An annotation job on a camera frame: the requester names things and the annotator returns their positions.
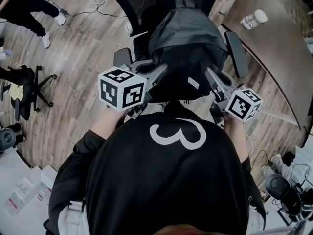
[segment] floor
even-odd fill
[[[82,11],[93,11],[96,6],[93,0],[53,0],[70,14]],[[218,0],[210,18],[220,25],[223,16],[219,9],[228,0]],[[281,0],[295,22],[301,25],[304,37],[311,34],[311,21],[306,15],[307,9],[300,0]],[[100,11],[115,15],[123,15],[122,9],[115,0],[107,0]],[[58,75],[58,79],[45,86],[43,93],[53,101],[54,107],[48,108],[38,101],[41,111],[32,112],[29,121],[22,120],[26,133],[26,141],[19,145],[26,160],[32,166],[45,167],[51,165],[59,169],[63,161],[71,153],[73,146],[97,120],[104,111],[104,105],[97,99],[97,76],[113,64],[113,54],[124,47],[132,49],[132,38],[124,30],[126,19],[123,17],[103,16],[99,13],[81,14],[67,17],[64,26],[58,24],[43,13],[34,13],[44,28],[51,32],[50,48],[44,49],[41,40],[32,32],[7,24],[3,36],[5,49],[11,49],[14,55],[2,63],[2,67],[14,63],[25,64],[35,68],[43,66],[40,80],[50,74]],[[247,54],[249,76],[238,82],[245,82],[264,100],[268,108],[291,114],[286,102],[272,79]],[[225,63],[224,71],[235,77],[231,59]],[[191,102],[189,108],[201,118],[210,120],[210,97]],[[0,111],[5,111],[1,118],[4,125],[14,123],[13,109],[8,94]],[[261,166],[267,161],[261,150],[265,150],[270,158],[273,154],[294,151],[295,145],[301,146],[305,138],[305,130],[274,117],[259,113],[245,124],[246,133],[253,144],[252,163],[255,163],[252,175],[260,189],[263,188]],[[246,139],[252,156],[252,145]]]

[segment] table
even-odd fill
[[[232,3],[222,26],[237,33],[243,46],[277,84],[299,128],[305,126],[313,96],[313,58],[300,27],[278,0],[232,0]],[[246,30],[240,21],[257,9],[266,13],[268,21]]]

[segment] wood plank flooring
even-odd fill
[[[96,8],[93,0],[53,1],[70,14],[93,11]],[[216,25],[220,25],[223,20],[223,15],[218,11],[226,1],[217,0],[210,14]],[[301,22],[303,35],[309,34],[311,22],[305,14],[305,7],[300,5],[301,1],[281,1],[292,7],[289,11]],[[115,0],[108,0],[100,11],[124,15]],[[50,74],[58,75],[58,79],[50,81],[43,91],[53,101],[54,107],[48,108],[38,100],[41,111],[32,112],[29,121],[21,120],[27,139],[19,145],[19,150],[32,166],[51,165],[58,170],[77,141],[105,109],[97,99],[98,74],[113,65],[113,54],[117,50],[124,47],[132,50],[132,38],[124,30],[126,18],[113,18],[99,13],[81,14],[76,17],[67,16],[65,25],[58,26],[51,17],[43,13],[34,15],[51,32],[50,48],[44,49],[41,39],[29,30],[8,23],[3,32],[4,47],[13,50],[14,55],[5,60],[2,67],[14,63],[32,68],[42,65],[40,80]],[[240,82],[243,81],[253,88],[270,109],[290,114],[271,78],[248,54],[247,58],[249,76]],[[231,59],[225,63],[224,70],[235,77]],[[201,118],[210,120],[210,104],[209,97],[200,98],[192,102],[189,108]],[[14,111],[8,94],[5,95],[5,101],[0,103],[0,111],[6,112],[1,118],[4,125],[14,123]],[[267,151],[269,158],[276,152],[293,151],[295,145],[301,146],[305,137],[304,130],[300,131],[292,124],[262,113],[246,124],[246,133],[251,137],[254,147],[252,162],[262,149]],[[246,141],[251,155],[250,140],[247,138]],[[265,163],[265,156],[261,154],[256,158],[252,171],[260,189],[264,181],[260,168]]]

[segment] white cube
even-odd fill
[[[98,76],[99,99],[118,111],[140,105],[146,82],[146,78],[114,66]]]
[[[252,89],[234,91],[226,111],[241,122],[246,122],[260,109],[263,100]]]

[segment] white number 3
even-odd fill
[[[161,145],[173,144],[176,141],[180,140],[181,144],[188,150],[196,150],[196,149],[200,148],[201,146],[203,146],[203,144],[206,141],[206,132],[205,132],[204,128],[196,121],[193,121],[190,119],[182,119],[182,118],[177,118],[177,119],[184,120],[184,121],[187,121],[187,122],[194,124],[196,126],[196,128],[198,129],[198,131],[200,132],[200,139],[195,143],[189,142],[186,139],[186,137],[184,136],[181,129],[179,131],[177,131],[176,134],[174,134],[171,137],[167,137],[167,138],[161,137],[157,134],[157,129],[159,128],[158,124],[154,124],[150,127],[151,138],[156,143],[161,144]]]

